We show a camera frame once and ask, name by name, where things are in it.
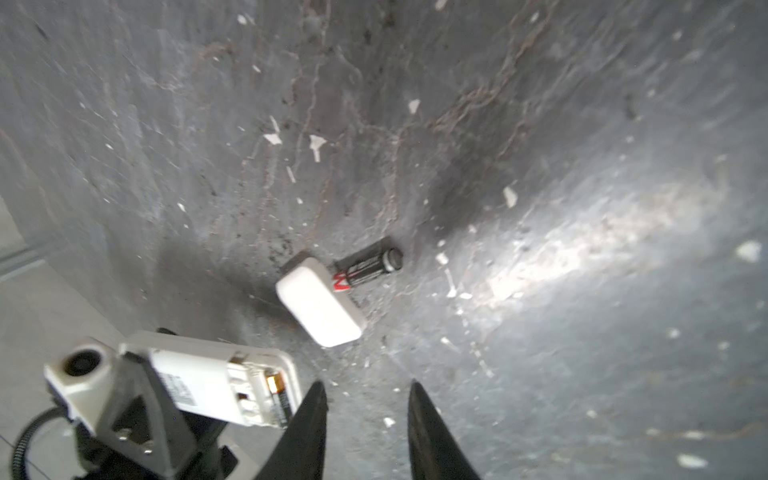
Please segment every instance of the camera lens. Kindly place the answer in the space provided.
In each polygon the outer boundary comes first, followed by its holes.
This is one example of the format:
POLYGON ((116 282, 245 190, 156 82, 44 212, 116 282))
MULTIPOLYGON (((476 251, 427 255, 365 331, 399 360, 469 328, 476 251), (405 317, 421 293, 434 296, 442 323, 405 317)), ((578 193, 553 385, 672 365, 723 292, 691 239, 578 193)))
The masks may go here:
POLYGON ((64 371, 69 376, 83 376, 91 373, 101 363, 101 354, 96 350, 83 350, 67 359, 64 371))

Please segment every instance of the black cable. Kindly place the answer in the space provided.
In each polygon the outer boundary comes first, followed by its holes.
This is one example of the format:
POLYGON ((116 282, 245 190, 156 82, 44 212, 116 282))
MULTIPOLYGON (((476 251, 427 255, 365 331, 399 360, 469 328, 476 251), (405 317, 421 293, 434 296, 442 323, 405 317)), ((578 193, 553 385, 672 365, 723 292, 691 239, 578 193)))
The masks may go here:
POLYGON ((13 447, 13 454, 11 456, 11 477, 13 480, 29 480, 27 476, 27 450, 35 432, 45 423, 65 416, 66 412, 64 409, 60 406, 55 406, 45 410, 29 422, 29 425, 22 431, 22 434, 18 436, 13 447))

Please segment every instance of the qr code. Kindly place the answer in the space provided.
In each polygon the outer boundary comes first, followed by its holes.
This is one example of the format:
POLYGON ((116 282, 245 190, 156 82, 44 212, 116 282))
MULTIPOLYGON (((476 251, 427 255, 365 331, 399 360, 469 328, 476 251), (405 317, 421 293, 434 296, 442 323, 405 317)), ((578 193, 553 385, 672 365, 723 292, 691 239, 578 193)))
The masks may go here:
POLYGON ((171 375, 170 373, 160 372, 160 380, 163 382, 165 389, 168 391, 168 395, 174 400, 175 403, 183 403, 184 405, 196 406, 192 392, 184 385, 181 377, 171 375))

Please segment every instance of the battery with red marking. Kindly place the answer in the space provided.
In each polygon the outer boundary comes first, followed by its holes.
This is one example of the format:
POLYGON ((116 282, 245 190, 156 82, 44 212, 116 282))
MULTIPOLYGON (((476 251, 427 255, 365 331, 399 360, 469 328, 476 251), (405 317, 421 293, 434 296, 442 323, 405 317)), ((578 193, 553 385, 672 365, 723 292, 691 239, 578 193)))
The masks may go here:
POLYGON ((355 285, 369 282, 381 275, 400 269, 402 269, 402 252, 396 248, 390 248, 338 272, 333 276, 333 289, 337 292, 343 292, 355 285))

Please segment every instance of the screw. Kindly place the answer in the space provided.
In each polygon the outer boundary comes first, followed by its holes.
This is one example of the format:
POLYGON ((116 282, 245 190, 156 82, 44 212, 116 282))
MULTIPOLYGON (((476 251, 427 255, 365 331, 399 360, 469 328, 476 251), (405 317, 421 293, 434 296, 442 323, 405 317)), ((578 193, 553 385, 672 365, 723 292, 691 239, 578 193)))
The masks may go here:
POLYGON ((128 440, 128 437, 131 436, 131 429, 119 429, 118 430, 118 440, 121 442, 125 442, 128 440))

